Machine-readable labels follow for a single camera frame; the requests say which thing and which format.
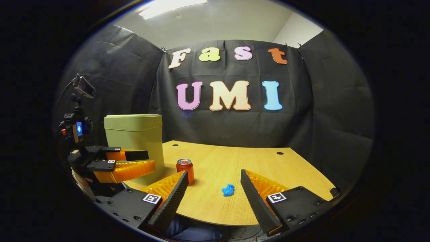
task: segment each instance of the ceiling light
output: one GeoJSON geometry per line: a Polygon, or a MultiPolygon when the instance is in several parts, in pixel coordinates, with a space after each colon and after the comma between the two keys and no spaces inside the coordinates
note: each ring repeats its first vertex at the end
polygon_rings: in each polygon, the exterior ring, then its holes
{"type": "Polygon", "coordinates": [[[165,12],[201,3],[207,3],[207,0],[154,0],[144,5],[146,9],[139,15],[144,19],[150,19],[165,12]]]}

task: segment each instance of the ceiling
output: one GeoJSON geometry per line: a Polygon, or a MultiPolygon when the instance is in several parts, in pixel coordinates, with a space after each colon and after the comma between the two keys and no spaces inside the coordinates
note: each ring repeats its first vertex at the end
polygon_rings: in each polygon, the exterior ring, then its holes
{"type": "Polygon", "coordinates": [[[270,0],[208,0],[145,20],[137,8],[113,24],[172,49],[210,40],[273,42],[292,11],[270,0]]]}

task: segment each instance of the can lid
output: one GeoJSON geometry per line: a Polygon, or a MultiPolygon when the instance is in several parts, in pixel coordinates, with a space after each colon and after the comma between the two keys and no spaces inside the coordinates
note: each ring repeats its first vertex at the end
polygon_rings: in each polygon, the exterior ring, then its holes
{"type": "Polygon", "coordinates": [[[179,159],[178,160],[178,164],[180,164],[180,165],[188,165],[188,164],[191,164],[191,160],[190,159],[179,159]]]}

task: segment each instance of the black fabric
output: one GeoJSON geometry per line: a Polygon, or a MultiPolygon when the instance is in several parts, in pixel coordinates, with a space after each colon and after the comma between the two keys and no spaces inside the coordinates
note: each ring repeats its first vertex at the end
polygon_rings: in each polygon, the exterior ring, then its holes
{"type": "Polygon", "coordinates": [[[357,181],[371,151],[375,127],[372,93],[357,61],[328,30],[299,51],[313,95],[308,161],[345,190],[357,181]]]}
{"type": "Polygon", "coordinates": [[[163,141],[179,140],[237,147],[292,147],[307,157],[311,141],[312,94],[304,61],[296,48],[276,43],[251,40],[218,40],[167,50],[157,71],[157,82],[150,101],[150,112],[163,116],[163,141]],[[250,60],[236,60],[234,49],[249,46],[250,60]],[[218,61],[200,61],[201,50],[216,47],[218,61]],[[179,67],[169,69],[172,52],[191,48],[179,67]],[[288,64],[276,63],[268,49],[285,52],[288,64]],[[249,82],[247,88],[251,109],[211,111],[213,81],[223,81],[231,90],[239,80],[249,82]],[[199,106],[191,111],[179,108],[176,86],[187,83],[187,101],[192,102],[191,83],[202,81],[199,106]],[[266,90],[263,81],[279,82],[279,111],[264,109],[266,90]]]}
{"type": "MultiPolygon", "coordinates": [[[[107,146],[104,130],[106,115],[145,114],[163,51],[135,33],[107,25],[82,44],[69,62],[56,92],[55,101],[76,73],[96,89],[94,99],[84,97],[82,109],[94,124],[89,145],[107,146]]],[[[73,112],[68,87],[58,109],[54,109],[55,130],[65,113],[73,112]]]]}

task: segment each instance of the blue letter i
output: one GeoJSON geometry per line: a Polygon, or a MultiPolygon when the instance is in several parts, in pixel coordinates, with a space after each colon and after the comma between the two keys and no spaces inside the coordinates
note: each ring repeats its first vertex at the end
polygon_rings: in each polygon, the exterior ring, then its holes
{"type": "Polygon", "coordinates": [[[264,109],[271,111],[281,110],[282,105],[279,103],[278,97],[279,83],[277,81],[263,81],[261,84],[266,88],[267,103],[264,105],[264,109]]]}

